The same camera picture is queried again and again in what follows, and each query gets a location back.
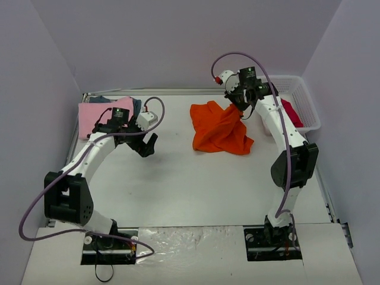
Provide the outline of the orange t shirt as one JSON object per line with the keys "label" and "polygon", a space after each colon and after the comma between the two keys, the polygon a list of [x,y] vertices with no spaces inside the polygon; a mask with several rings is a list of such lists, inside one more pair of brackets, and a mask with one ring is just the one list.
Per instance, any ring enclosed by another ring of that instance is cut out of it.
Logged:
{"label": "orange t shirt", "polygon": [[241,120],[243,113],[235,105],[223,109],[212,100],[206,104],[192,104],[189,114],[195,130],[193,150],[225,151],[239,156],[251,152],[254,140],[246,135],[247,128]]}

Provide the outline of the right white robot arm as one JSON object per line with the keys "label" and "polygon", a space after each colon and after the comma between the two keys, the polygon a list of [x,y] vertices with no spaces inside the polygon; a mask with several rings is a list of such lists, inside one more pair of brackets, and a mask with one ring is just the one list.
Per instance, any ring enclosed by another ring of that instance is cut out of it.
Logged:
{"label": "right white robot arm", "polygon": [[277,245],[284,239],[284,231],[292,225],[296,200],[314,173],[319,149],[300,134],[289,118],[275,85],[257,78],[255,67],[237,72],[223,71],[218,82],[225,88],[225,98],[239,110],[251,107],[260,116],[276,143],[278,157],[270,168],[270,174],[278,192],[265,217],[263,237],[268,244]]}

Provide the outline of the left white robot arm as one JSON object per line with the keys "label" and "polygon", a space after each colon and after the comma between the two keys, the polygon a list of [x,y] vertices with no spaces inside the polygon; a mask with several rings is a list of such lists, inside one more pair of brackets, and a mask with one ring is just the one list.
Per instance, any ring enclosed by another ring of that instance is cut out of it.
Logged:
{"label": "left white robot arm", "polygon": [[91,179],[105,158],[121,144],[127,144],[141,157],[154,154],[157,134],[152,134],[147,142],[144,137],[159,120],[148,111],[137,116],[130,116],[127,109],[118,107],[111,111],[106,123],[95,123],[87,144],[77,156],[59,172],[49,172],[44,180],[45,216],[99,233],[98,241],[105,248],[115,247],[120,234],[115,220],[95,210],[89,189]]}

